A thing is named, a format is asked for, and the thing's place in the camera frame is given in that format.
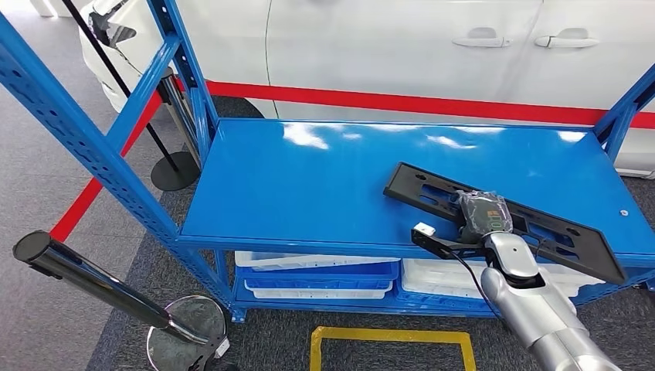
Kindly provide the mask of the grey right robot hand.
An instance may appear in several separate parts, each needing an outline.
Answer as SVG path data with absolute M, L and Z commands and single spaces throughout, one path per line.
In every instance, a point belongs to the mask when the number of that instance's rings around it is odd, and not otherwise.
M 463 216 L 459 241 L 478 243 L 490 233 L 513 231 L 513 221 L 505 198 L 495 192 L 457 191 Z

